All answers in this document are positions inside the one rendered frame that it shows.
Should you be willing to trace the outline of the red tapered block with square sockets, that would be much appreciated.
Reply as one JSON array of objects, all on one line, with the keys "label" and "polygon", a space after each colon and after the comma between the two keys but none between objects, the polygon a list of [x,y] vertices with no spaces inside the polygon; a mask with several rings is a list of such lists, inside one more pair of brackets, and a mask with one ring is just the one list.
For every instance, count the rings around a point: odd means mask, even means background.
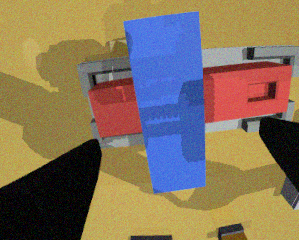
[{"label": "red tapered block with square sockets", "polygon": [[[288,112],[292,69],[266,60],[202,68],[205,123]],[[100,137],[142,132],[133,77],[102,81],[88,95]]]}]

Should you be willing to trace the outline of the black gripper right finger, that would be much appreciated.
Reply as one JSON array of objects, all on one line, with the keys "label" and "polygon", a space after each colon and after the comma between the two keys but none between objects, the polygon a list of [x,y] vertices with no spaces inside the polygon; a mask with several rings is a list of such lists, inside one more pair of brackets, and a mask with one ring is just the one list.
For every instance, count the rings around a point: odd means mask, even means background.
[{"label": "black gripper right finger", "polygon": [[299,123],[276,117],[262,117],[258,133],[278,167],[292,180],[299,193]]}]

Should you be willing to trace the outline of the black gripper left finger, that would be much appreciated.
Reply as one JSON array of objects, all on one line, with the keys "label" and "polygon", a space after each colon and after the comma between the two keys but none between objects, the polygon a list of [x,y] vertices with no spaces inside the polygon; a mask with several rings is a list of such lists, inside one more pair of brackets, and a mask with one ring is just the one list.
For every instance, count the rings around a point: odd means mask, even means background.
[{"label": "black gripper left finger", "polygon": [[101,157],[88,140],[0,188],[0,240],[81,240]]}]

